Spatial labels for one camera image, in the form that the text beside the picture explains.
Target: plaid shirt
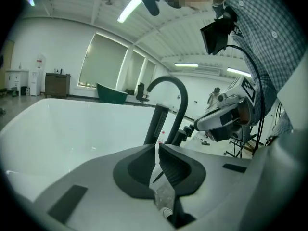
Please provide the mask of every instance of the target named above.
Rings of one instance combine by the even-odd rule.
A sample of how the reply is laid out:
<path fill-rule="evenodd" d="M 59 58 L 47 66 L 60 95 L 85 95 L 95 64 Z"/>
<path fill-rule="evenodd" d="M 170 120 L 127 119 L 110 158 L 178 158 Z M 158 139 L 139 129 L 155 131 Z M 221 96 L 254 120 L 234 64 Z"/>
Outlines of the plaid shirt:
<path fill-rule="evenodd" d="M 265 98 L 265 114 L 274 104 L 277 93 L 285 85 L 304 55 L 307 38 L 281 0 L 225 0 L 237 14 L 242 35 L 233 34 L 234 41 L 252 57 L 260 73 Z M 261 114 L 259 81 L 250 61 L 245 62 L 256 83 L 257 99 L 251 125 Z M 271 136 L 292 130 L 284 112 Z"/>

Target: fluorescent light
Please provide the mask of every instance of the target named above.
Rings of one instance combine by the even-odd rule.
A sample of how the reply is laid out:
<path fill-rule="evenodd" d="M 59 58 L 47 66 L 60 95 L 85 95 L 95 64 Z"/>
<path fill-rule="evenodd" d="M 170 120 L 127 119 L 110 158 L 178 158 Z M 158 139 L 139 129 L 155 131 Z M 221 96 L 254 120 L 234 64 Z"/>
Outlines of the fluorescent light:
<path fill-rule="evenodd" d="M 199 67 L 198 64 L 174 64 L 176 67 Z"/>
<path fill-rule="evenodd" d="M 247 72 L 240 71 L 240 70 L 236 70 L 236 69 L 233 69 L 233 68 L 228 68 L 228 72 L 237 73 L 237 74 L 240 74 L 240 75 L 245 75 L 245 76 L 251 77 L 251 74 L 249 74 Z"/>
<path fill-rule="evenodd" d="M 118 18 L 118 22 L 123 23 L 129 17 L 129 15 L 138 7 L 139 4 L 141 4 L 141 0 L 132 0 L 127 5 L 127 7 L 123 10 L 120 17 Z"/>
<path fill-rule="evenodd" d="M 35 6 L 34 1 L 33 0 L 29 0 L 30 5 L 33 7 Z"/>

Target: faucet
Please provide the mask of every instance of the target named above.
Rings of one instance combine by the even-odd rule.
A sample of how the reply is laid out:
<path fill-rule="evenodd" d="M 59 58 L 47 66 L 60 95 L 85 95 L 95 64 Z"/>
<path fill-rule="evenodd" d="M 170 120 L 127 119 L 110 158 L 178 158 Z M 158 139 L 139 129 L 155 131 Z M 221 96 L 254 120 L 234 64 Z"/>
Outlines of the faucet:
<path fill-rule="evenodd" d="M 183 84 L 182 81 L 180 81 L 178 78 L 174 77 L 174 76 L 162 76 L 159 77 L 157 79 L 155 79 L 147 88 L 148 92 L 151 92 L 153 90 L 153 88 L 155 86 L 157 86 L 159 83 L 164 82 L 164 81 L 169 81 L 172 82 L 173 84 L 175 84 L 179 91 L 180 91 L 180 95 L 181 95 L 181 104 L 180 104 L 180 108 L 179 111 L 177 113 L 177 116 L 174 120 L 173 126 L 171 128 L 171 131 L 169 133 L 169 136 L 166 140 L 166 144 L 171 144 L 173 142 L 173 139 L 175 138 L 177 131 L 180 128 L 180 125 L 182 123 L 182 120 L 184 118 L 185 112 L 187 110 L 187 106 L 188 106 L 188 94 L 187 94 L 187 90 Z"/>

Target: roller blind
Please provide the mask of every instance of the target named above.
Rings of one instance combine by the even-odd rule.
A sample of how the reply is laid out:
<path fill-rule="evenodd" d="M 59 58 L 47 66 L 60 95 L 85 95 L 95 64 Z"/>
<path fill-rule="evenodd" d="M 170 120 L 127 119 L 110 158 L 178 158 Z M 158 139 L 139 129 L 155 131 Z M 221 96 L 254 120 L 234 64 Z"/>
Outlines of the roller blind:
<path fill-rule="evenodd" d="M 133 52 L 133 55 L 129 62 L 129 67 L 125 78 L 125 84 L 123 90 L 126 89 L 135 90 L 141 72 L 141 68 L 143 65 L 143 61 L 144 61 L 143 56 L 139 55 L 136 52 Z"/>
<path fill-rule="evenodd" d="M 116 82 L 127 47 L 95 34 L 84 60 L 79 82 L 95 85 L 96 82 L 116 88 Z"/>
<path fill-rule="evenodd" d="M 144 75 L 141 81 L 144 84 L 145 90 L 148 88 L 149 84 L 152 81 L 154 70 L 155 70 L 155 64 L 148 61 L 148 64 L 145 68 Z"/>

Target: black strip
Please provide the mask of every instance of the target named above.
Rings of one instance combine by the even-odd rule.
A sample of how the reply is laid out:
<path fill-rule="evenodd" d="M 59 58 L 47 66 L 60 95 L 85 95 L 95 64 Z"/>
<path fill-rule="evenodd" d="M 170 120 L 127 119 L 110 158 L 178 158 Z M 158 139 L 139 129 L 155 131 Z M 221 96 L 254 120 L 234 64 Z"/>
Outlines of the black strip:
<path fill-rule="evenodd" d="M 84 98 L 84 99 L 99 100 L 99 98 L 95 98 L 95 97 L 79 96 L 79 95 L 72 95 L 72 94 L 70 94 L 69 97 L 72 97 L 72 98 Z"/>
<path fill-rule="evenodd" d="M 163 174 L 164 174 L 164 172 L 162 171 L 162 172 L 155 178 L 155 180 L 153 181 L 153 183 L 156 182 L 159 178 L 161 178 L 161 177 L 163 176 Z"/>
<path fill-rule="evenodd" d="M 238 165 L 234 165 L 234 164 L 225 164 L 222 167 L 229 169 L 229 170 L 236 171 L 236 172 L 240 172 L 240 173 L 245 173 L 245 171 L 247 169 L 247 167 L 238 166 Z"/>
<path fill-rule="evenodd" d="M 72 186 L 48 211 L 58 222 L 65 224 L 88 189 Z"/>
<path fill-rule="evenodd" d="M 129 101 L 125 101 L 125 103 L 129 103 L 129 104 L 136 104 L 136 106 L 142 106 L 142 107 L 151 107 L 151 108 L 155 108 L 156 105 L 153 105 L 153 104 L 143 104 L 143 103 L 140 103 L 140 102 L 129 102 Z"/>

